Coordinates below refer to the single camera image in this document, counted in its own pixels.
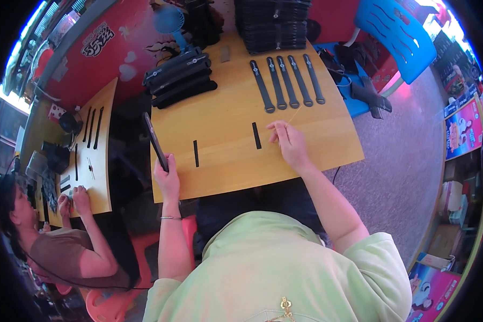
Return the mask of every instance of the wooden table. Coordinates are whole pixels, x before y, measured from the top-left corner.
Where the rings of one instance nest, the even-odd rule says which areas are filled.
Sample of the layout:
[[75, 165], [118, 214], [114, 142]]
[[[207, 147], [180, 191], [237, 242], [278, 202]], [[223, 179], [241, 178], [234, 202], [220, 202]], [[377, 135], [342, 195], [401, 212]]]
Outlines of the wooden table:
[[[229, 46], [230, 61], [220, 63], [220, 48]], [[268, 143], [271, 131], [265, 126], [272, 121], [290, 120], [304, 132], [311, 161], [327, 170], [364, 158], [352, 119], [326, 67], [308, 43], [305, 50], [275, 50], [251, 56], [236, 33], [222, 34], [219, 43], [207, 47], [212, 61], [211, 79], [218, 89], [183, 100], [164, 110], [152, 109], [152, 124], [164, 152], [175, 154], [181, 182], [181, 199], [214, 195], [229, 191], [271, 184], [297, 177], [286, 164], [277, 144]], [[299, 66], [309, 96], [315, 92], [304, 62], [308, 54], [321, 86], [326, 104], [302, 104], [302, 95], [287, 60], [293, 55]], [[300, 110], [288, 106], [285, 110], [266, 113], [258, 85], [249, 61], [255, 60], [265, 81], [272, 103], [276, 95], [266, 58], [285, 59], [288, 74], [295, 89]], [[285, 100], [288, 95], [278, 72]], [[256, 122], [261, 149], [256, 148], [252, 123]], [[199, 166], [195, 164], [193, 142], [197, 141]], [[151, 148], [152, 167], [155, 152]], [[161, 192], [153, 181], [154, 202], [162, 201]]]
[[[82, 131], [75, 138], [77, 143], [77, 170], [78, 179], [76, 180], [75, 171], [75, 145], [70, 152], [70, 164], [68, 168], [59, 176], [56, 176], [56, 192], [61, 195], [61, 188], [70, 185], [70, 189], [63, 193], [70, 196], [70, 191], [75, 186], [83, 185], [90, 195], [91, 212], [93, 214], [104, 213], [111, 211], [111, 200], [109, 197], [109, 173], [108, 173], [108, 145], [109, 145], [109, 124], [111, 121], [111, 108], [113, 106], [113, 99], [116, 90], [116, 83], [118, 78], [111, 81], [104, 88], [102, 88], [91, 100], [89, 100], [80, 110], [80, 116], [84, 122]], [[98, 132], [97, 149], [93, 149], [95, 143], [95, 136], [98, 129], [98, 119], [100, 109], [104, 107], [102, 119], [100, 122], [100, 130]], [[90, 120], [87, 128], [86, 142], [83, 142], [84, 132], [86, 132], [86, 120], [89, 109], [91, 109]], [[93, 121], [93, 130], [90, 138], [90, 125], [95, 110], [95, 119]], [[88, 140], [91, 139], [90, 147], [87, 147]], [[93, 174], [88, 169], [88, 158], [93, 167]], [[60, 181], [66, 177], [70, 180], [60, 184]], [[70, 218], [79, 217], [77, 211], [73, 208], [70, 211]], [[62, 227], [61, 214], [59, 209], [55, 218], [50, 219], [50, 224], [53, 226]]]

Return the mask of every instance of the gray floor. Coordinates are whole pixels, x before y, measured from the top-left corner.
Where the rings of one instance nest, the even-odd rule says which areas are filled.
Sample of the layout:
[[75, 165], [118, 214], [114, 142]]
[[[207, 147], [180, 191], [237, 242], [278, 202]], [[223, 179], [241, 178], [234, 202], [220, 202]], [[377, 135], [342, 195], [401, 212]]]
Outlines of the gray floor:
[[[373, 119], [369, 113], [354, 119], [365, 159], [342, 166], [335, 186], [352, 203], [370, 233], [385, 231], [393, 236], [408, 267], [437, 200], [444, 158], [442, 110], [447, 98], [440, 92], [438, 75], [428, 68], [389, 99], [393, 112], [384, 112], [384, 120]], [[324, 173], [332, 180], [335, 170]], [[156, 211], [153, 206], [147, 209]], [[147, 249], [146, 255], [150, 266], [156, 266], [157, 245]], [[146, 292], [136, 303], [126, 316], [127, 322], [141, 320]]]

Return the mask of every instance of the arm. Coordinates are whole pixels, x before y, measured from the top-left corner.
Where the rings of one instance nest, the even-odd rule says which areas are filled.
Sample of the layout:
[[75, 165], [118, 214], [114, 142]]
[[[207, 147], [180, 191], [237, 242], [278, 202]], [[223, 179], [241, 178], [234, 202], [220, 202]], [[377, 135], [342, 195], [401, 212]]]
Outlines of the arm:
[[273, 122], [267, 128], [274, 129], [270, 142], [279, 139], [283, 158], [304, 180], [322, 227], [336, 251], [343, 254], [347, 248], [367, 237], [367, 228], [348, 200], [310, 162], [302, 132], [284, 121]]
[[[179, 211], [179, 177], [173, 154], [165, 154], [169, 172], [163, 170], [156, 161], [154, 177], [163, 195], [163, 217], [181, 218]], [[184, 281], [192, 272], [189, 250], [182, 230], [182, 222], [177, 219], [161, 219], [159, 237], [158, 273], [159, 278]]]
[[81, 216], [84, 227], [91, 239], [93, 250], [82, 252], [79, 267], [83, 278], [107, 277], [116, 274], [118, 263], [113, 252], [98, 228], [91, 213], [90, 197], [83, 186], [74, 187], [75, 208]]
[[70, 228], [70, 202], [68, 196], [61, 194], [57, 199], [57, 206], [59, 207], [59, 212], [61, 214], [61, 221], [63, 222], [64, 228]]

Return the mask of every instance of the blue chair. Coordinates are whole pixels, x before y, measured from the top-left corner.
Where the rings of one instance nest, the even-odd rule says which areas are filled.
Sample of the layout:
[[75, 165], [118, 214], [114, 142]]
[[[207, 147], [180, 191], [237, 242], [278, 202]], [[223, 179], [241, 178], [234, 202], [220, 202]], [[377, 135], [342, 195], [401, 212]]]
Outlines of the blue chair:
[[373, 35], [397, 62], [401, 77], [382, 96], [392, 94], [403, 82], [411, 84], [436, 58], [436, 49], [420, 22], [395, 0], [361, 0], [354, 18], [356, 29]]

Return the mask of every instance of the pink poster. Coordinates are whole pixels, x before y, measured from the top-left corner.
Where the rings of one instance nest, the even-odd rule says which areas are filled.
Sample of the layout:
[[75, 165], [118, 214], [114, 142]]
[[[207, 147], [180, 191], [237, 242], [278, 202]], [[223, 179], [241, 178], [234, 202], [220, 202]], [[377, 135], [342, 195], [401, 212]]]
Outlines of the pink poster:
[[450, 160], [481, 147], [483, 112], [477, 94], [445, 120], [445, 160]]
[[460, 276], [415, 263], [409, 274], [412, 308], [406, 322], [433, 322], [460, 282]]

